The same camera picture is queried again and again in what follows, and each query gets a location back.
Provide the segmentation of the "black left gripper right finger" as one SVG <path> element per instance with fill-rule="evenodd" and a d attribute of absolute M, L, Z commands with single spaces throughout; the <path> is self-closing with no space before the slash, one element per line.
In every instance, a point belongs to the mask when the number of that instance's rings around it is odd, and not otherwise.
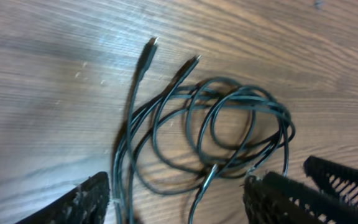
<path fill-rule="evenodd" d="M 275 172 L 246 177 L 243 202 L 250 224 L 358 224 L 358 208 Z"/>

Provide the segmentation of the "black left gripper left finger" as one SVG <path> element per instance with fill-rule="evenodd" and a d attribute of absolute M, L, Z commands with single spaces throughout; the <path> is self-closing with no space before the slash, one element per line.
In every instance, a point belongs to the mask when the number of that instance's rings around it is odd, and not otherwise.
<path fill-rule="evenodd" d="M 109 204 L 106 172 L 94 176 L 17 224 L 102 224 Z"/>

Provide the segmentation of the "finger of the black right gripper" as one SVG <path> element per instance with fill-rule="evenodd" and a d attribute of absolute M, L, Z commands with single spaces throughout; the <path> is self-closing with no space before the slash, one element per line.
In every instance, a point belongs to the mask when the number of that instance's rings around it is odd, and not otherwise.
<path fill-rule="evenodd" d="M 315 156 L 307 158 L 303 168 L 321 192 L 358 208 L 358 169 Z"/>

